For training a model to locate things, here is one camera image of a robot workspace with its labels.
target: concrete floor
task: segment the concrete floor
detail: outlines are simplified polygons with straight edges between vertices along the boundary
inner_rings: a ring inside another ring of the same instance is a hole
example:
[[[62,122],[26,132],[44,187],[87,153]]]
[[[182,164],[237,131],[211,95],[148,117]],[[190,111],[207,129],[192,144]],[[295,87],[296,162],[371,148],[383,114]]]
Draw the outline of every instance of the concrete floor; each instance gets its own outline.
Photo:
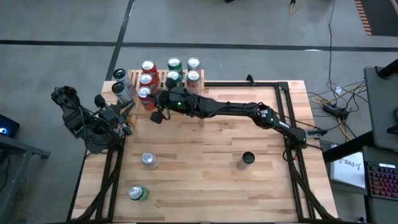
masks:
[[[236,0],[231,4],[222,0],[136,0],[124,41],[328,47],[331,3],[307,0],[298,13],[289,16],[288,0]],[[127,4],[128,0],[3,0],[0,40],[115,42]],[[336,0],[331,27],[333,46],[398,46],[396,37],[364,33],[354,0]],[[32,159],[19,200],[25,209],[13,211],[16,219],[28,223],[66,219],[85,147],[64,127],[61,109],[50,94],[55,86],[74,86],[82,105],[93,109],[113,50],[0,45],[0,113],[21,124],[21,141],[52,151],[47,161]],[[116,68],[138,69],[150,58],[158,68],[166,69],[165,62],[174,55],[183,60],[200,58],[208,80],[241,80],[250,73],[258,80],[305,80],[307,90],[315,93],[327,90],[329,52],[123,47]],[[364,67],[386,65],[397,56],[397,52],[333,52],[331,79],[340,86],[360,81]],[[369,131],[371,123],[367,104],[357,102],[360,111],[350,115],[348,124],[359,135]],[[313,110],[313,114],[324,113]],[[323,128],[336,125],[331,118],[315,117],[315,122]],[[345,140],[338,129],[323,139]],[[355,221],[364,215],[361,196],[337,190],[333,194],[340,218]]]

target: soda can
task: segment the soda can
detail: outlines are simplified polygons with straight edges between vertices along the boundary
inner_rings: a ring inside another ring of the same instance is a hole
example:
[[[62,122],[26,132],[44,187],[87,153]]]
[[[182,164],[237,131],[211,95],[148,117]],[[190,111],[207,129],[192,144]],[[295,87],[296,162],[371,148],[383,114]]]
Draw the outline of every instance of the soda can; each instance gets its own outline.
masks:
[[[159,161],[153,152],[144,152],[141,157],[141,161],[150,169],[156,169],[159,166]]]
[[[201,64],[198,58],[193,57],[188,59],[188,72],[195,70],[200,74]]]
[[[145,110],[152,111],[155,109],[155,103],[148,99],[147,95],[150,94],[150,88],[148,86],[143,86],[138,89],[138,98],[141,100],[142,105]]]
[[[167,66],[169,67],[169,70],[176,70],[178,74],[180,74],[180,79],[181,81],[183,80],[183,72],[182,72],[182,63],[181,60],[178,57],[172,57],[169,59],[167,62]]]
[[[152,75],[152,79],[155,81],[157,85],[160,82],[159,73],[157,72],[156,65],[151,60],[146,60],[142,63],[142,71],[146,74]]]
[[[116,95],[120,103],[125,103],[128,101],[133,101],[134,99],[130,93],[130,91],[127,90],[127,88],[124,86],[123,83],[117,82],[112,85],[112,92]]]
[[[137,90],[134,84],[132,84],[130,77],[127,75],[124,69],[117,69],[113,72],[113,77],[117,82],[123,83],[124,87],[129,90],[132,98],[135,99],[137,95]]]
[[[142,74],[139,78],[140,87],[148,86],[151,93],[155,93],[157,90],[157,83],[150,74]]]
[[[200,93],[200,75],[197,71],[191,70],[187,74],[187,88],[192,93]]]
[[[177,84],[177,86],[182,86],[182,79],[178,71],[176,70],[169,71],[167,74],[167,78],[172,78]]]
[[[254,162],[254,154],[251,152],[245,152],[242,158],[236,163],[236,167],[239,170],[245,170],[253,162]]]
[[[145,201],[149,197],[149,190],[142,185],[133,185],[129,190],[129,197],[131,200]]]

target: red soda can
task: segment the red soda can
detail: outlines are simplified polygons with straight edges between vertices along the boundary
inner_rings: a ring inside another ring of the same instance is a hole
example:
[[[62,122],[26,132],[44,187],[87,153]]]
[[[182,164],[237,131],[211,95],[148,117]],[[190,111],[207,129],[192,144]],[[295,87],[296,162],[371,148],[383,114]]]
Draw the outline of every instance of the red soda can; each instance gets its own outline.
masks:
[[[141,100],[145,110],[152,111],[155,109],[155,102],[148,99],[147,95],[150,94],[151,90],[148,86],[143,86],[138,89],[138,98]]]
[[[157,72],[156,65],[151,60],[146,60],[142,63],[142,71],[149,75],[152,75],[152,79],[155,81],[156,85],[160,82],[159,73]]]
[[[139,78],[140,87],[148,86],[150,88],[150,93],[155,93],[157,90],[157,84],[150,74],[142,74]]]

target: green soda can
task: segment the green soda can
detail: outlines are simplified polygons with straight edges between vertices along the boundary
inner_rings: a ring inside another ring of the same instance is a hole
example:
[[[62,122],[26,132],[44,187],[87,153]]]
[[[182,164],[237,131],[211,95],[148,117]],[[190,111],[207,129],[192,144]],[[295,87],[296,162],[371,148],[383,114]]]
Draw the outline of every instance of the green soda can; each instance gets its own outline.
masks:
[[[176,70],[169,71],[167,74],[167,78],[172,78],[175,81],[175,84],[177,84],[177,86],[182,86],[182,79],[178,71]]]
[[[178,57],[170,58],[169,61],[167,62],[167,66],[169,67],[170,71],[171,70],[178,71],[178,74],[180,74],[181,81],[184,79],[184,74],[182,72],[182,63]]]
[[[149,190],[142,185],[134,185],[129,190],[129,196],[132,200],[145,201],[149,197]]]

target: wooden tabletop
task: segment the wooden tabletop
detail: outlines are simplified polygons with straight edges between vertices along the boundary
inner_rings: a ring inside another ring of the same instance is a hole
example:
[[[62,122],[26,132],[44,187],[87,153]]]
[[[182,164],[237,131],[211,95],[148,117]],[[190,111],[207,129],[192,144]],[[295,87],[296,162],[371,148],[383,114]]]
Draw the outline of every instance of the wooden tabletop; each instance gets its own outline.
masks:
[[[287,82],[296,119],[313,124],[304,82]],[[110,84],[104,84],[105,98]],[[218,101],[262,101],[277,111],[271,87],[211,87],[203,95]],[[134,134],[126,138],[124,147],[114,222],[297,221],[281,134],[238,116],[205,119],[202,128],[197,118],[180,114],[172,114],[162,124],[149,120],[149,113],[136,115],[134,121]],[[318,145],[315,140],[308,142]],[[157,155],[158,169],[149,170],[142,164],[141,155],[146,151]],[[245,171],[237,170],[236,161],[246,151],[253,152],[256,161]],[[337,217],[322,152],[308,147],[303,156],[312,192]],[[105,157],[87,157],[72,217],[78,217],[98,193]],[[148,200],[129,198],[128,190],[134,184],[149,189]],[[302,191],[300,197],[308,217]]]

